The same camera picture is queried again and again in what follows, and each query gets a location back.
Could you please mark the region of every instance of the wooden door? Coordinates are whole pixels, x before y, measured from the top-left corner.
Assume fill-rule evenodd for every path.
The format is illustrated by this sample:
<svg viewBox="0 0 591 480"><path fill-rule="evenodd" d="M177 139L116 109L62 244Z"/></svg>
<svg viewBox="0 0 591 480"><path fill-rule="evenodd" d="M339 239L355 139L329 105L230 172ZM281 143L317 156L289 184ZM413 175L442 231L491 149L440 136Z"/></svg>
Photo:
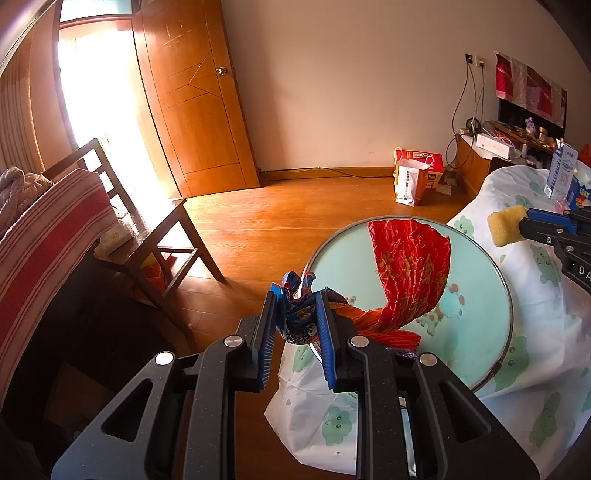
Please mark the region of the wooden door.
<svg viewBox="0 0 591 480"><path fill-rule="evenodd" d="M144 88L181 194L258 187L220 1L144 0L133 24Z"/></svg>

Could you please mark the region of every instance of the yellow sponge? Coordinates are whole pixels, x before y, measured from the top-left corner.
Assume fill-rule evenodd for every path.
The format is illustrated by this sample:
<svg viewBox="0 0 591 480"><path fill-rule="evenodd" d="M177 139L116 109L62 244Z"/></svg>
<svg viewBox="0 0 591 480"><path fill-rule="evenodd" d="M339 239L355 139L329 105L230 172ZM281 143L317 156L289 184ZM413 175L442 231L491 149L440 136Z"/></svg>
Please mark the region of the yellow sponge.
<svg viewBox="0 0 591 480"><path fill-rule="evenodd" d="M498 247L524 240L519 232L519 222L527 217L527 210L523 205L515 205L488 216L488 229L491 231L492 241Z"/></svg>

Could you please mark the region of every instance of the red cloth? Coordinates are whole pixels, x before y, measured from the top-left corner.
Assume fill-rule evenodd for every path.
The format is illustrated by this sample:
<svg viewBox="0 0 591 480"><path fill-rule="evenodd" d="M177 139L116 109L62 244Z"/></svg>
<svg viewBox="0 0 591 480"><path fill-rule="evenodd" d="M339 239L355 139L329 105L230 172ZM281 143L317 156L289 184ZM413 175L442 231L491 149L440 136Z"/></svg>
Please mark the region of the red cloth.
<svg viewBox="0 0 591 480"><path fill-rule="evenodd" d="M449 275L451 245L414 219L376 220L368 229L388 300L373 331L388 333L435 308Z"/></svg>
<svg viewBox="0 0 591 480"><path fill-rule="evenodd" d="M564 127L566 90L503 53L496 54L496 95Z"/></svg>

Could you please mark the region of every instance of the shopping bag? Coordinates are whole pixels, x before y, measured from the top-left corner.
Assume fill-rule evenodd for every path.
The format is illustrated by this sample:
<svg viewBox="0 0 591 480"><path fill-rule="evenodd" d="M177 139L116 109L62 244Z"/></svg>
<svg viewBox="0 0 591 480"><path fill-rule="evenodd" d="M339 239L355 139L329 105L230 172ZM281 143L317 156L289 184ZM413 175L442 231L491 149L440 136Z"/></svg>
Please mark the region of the shopping bag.
<svg viewBox="0 0 591 480"><path fill-rule="evenodd" d="M423 163L411 158L396 161L394 170L394 190L396 202L417 206L427 188L430 163Z"/></svg>

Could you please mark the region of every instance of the sunlight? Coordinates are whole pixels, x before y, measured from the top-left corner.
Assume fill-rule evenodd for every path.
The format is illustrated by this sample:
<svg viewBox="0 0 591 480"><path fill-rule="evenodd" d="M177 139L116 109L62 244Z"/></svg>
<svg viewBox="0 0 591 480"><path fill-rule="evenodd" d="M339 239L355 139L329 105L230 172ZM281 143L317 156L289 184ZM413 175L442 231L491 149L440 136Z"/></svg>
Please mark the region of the sunlight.
<svg viewBox="0 0 591 480"><path fill-rule="evenodd" d="M61 82L79 145L96 137L125 190L149 221L168 202L136 117L130 69L137 69L131 30L60 40Z"/></svg>

